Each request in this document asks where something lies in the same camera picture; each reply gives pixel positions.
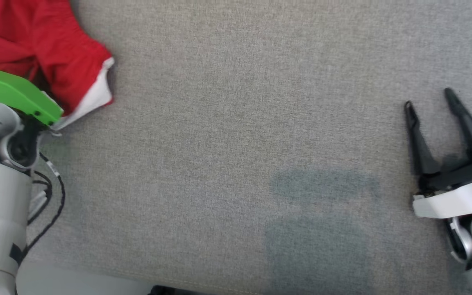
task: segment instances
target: gray tablecloth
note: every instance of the gray tablecloth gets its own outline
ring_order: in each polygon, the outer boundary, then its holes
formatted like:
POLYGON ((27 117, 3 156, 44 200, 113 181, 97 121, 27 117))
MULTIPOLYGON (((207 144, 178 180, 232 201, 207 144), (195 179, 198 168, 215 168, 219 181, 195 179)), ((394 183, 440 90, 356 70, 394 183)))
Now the gray tablecloth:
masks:
POLYGON ((116 102, 43 149, 67 204, 30 259, 219 294, 468 293, 412 212, 403 105, 462 153, 442 91, 472 112, 472 2, 73 7, 116 102))

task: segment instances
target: red fabric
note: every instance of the red fabric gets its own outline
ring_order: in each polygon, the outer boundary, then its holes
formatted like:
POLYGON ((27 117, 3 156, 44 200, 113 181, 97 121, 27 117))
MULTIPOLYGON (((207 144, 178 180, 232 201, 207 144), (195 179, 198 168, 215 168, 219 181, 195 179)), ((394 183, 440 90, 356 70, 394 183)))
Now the red fabric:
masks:
POLYGON ((110 57, 79 27, 68 0, 0 0, 0 70, 32 80, 39 67, 64 116, 110 57))

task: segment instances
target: green plastic bracket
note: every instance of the green plastic bracket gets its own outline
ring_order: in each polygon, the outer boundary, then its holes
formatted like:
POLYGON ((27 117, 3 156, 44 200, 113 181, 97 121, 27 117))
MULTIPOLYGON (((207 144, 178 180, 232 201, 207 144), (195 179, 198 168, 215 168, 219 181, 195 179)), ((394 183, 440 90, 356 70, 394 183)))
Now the green plastic bracket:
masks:
POLYGON ((0 71, 0 103, 34 116, 45 125, 59 121, 63 109, 25 78, 0 71))

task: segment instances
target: white fabric edge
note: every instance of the white fabric edge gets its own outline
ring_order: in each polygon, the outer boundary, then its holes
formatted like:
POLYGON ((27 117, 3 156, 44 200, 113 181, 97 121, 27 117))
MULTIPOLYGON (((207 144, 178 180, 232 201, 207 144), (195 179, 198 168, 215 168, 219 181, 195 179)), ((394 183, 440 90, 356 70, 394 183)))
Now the white fabric edge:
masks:
POLYGON ((92 84, 88 89, 73 113, 61 118, 52 126, 52 129, 56 131, 60 130, 112 100, 112 93, 110 92, 109 84, 107 83, 107 73, 112 65, 114 65, 113 57, 108 58, 103 62, 103 66, 96 78, 96 82, 94 82, 94 84, 92 84))
POLYGON ((451 218, 472 214, 472 183, 443 194, 420 198, 413 202, 418 217, 451 218))

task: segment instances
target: red cloth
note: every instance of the red cloth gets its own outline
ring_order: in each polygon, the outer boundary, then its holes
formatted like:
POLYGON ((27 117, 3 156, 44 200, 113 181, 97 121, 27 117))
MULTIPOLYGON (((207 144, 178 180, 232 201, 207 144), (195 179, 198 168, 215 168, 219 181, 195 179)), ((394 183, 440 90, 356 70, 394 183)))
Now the red cloth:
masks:
POLYGON ((68 0, 0 0, 0 70, 32 80, 40 68, 64 116, 111 57, 79 27, 68 0))

